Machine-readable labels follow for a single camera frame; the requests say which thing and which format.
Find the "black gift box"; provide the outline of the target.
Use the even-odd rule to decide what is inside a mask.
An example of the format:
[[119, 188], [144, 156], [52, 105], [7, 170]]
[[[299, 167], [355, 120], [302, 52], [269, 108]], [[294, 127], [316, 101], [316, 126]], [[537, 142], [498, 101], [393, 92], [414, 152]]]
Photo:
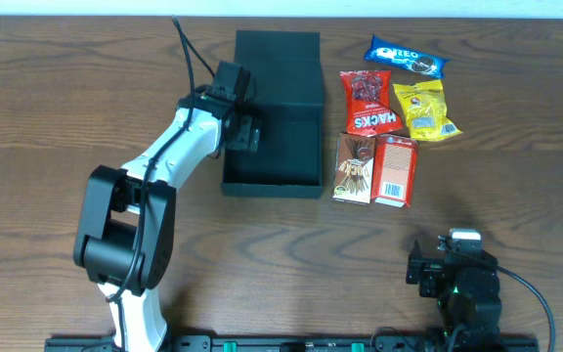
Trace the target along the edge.
[[325, 105], [320, 35], [239, 30], [234, 61], [251, 73], [245, 101], [260, 135], [255, 153], [225, 152], [223, 194], [319, 198]]

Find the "red Hacks candy bag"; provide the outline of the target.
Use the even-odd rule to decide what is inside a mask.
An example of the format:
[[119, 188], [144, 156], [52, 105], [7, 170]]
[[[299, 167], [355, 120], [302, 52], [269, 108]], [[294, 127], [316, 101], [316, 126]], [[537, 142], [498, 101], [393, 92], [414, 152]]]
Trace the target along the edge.
[[349, 134], [374, 137], [403, 128], [400, 116], [390, 108], [390, 70], [340, 71], [345, 91]]

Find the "yellow candy bag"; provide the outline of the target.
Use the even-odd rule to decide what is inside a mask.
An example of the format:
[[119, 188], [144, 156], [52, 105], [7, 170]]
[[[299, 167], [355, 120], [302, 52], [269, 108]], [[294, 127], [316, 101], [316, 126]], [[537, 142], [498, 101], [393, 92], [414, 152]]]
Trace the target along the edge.
[[448, 118], [448, 107], [441, 80], [412, 85], [394, 84], [395, 95], [404, 111], [412, 139], [440, 142], [462, 131]]

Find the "blue Oreo cookie pack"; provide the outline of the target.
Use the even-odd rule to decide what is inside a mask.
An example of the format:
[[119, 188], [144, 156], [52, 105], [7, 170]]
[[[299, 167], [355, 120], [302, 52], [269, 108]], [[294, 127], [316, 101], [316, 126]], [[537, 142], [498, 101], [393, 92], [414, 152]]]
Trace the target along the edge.
[[443, 69], [449, 61], [384, 41], [375, 35], [371, 39], [369, 49], [364, 54], [364, 59], [437, 79], [444, 77]]

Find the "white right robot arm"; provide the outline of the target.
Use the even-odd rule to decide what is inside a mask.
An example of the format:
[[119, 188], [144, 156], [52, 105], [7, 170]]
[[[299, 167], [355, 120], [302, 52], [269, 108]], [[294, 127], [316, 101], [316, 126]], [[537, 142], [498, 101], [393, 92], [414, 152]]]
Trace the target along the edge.
[[437, 300], [443, 326], [432, 329], [427, 351], [496, 352], [506, 347], [498, 321], [502, 303], [498, 261], [479, 240], [440, 238], [443, 258], [427, 257], [415, 243], [409, 254], [406, 282], [419, 295]]

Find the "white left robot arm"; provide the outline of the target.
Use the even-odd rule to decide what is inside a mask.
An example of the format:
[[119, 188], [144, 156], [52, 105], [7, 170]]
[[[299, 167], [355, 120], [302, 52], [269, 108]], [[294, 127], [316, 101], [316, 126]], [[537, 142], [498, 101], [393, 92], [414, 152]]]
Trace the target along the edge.
[[109, 305], [115, 333], [105, 348], [165, 346], [157, 286], [172, 255], [177, 194], [219, 149], [257, 150], [260, 128], [244, 110], [250, 80], [242, 66], [220, 63], [211, 84], [179, 100], [171, 124], [142, 154], [89, 176], [72, 257]]

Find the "brown Pocky box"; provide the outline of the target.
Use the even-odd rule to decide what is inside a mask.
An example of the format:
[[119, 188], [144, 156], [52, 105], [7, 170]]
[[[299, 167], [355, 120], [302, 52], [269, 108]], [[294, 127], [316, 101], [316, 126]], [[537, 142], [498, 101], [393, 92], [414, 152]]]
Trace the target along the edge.
[[341, 133], [337, 141], [332, 199], [369, 204], [374, 165], [375, 140]]

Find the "red snack box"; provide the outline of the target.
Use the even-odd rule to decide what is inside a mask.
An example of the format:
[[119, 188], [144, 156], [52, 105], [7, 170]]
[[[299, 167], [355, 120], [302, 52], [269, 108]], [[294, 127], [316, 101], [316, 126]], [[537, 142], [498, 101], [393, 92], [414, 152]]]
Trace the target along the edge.
[[415, 140], [384, 134], [376, 139], [371, 200], [375, 203], [410, 207], [417, 164]]

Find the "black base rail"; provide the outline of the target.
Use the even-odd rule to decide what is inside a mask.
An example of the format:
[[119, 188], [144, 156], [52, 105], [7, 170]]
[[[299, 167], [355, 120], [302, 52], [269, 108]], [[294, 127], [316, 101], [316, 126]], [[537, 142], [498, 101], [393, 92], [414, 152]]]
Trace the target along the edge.
[[[448, 351], [444, 338], [423, 335], [382, 334], [373, 338], [310, 337], [210, 337], [181, 335], [165, 342], [159, 351], [173, 352], [400, 352]], [[46, 352], [116, 351], [111, 337], [53, 337], [45, 340]], [[490, 347], [460, 348], [453, 351], [540, 351], [533, 338], [509, 337]]]

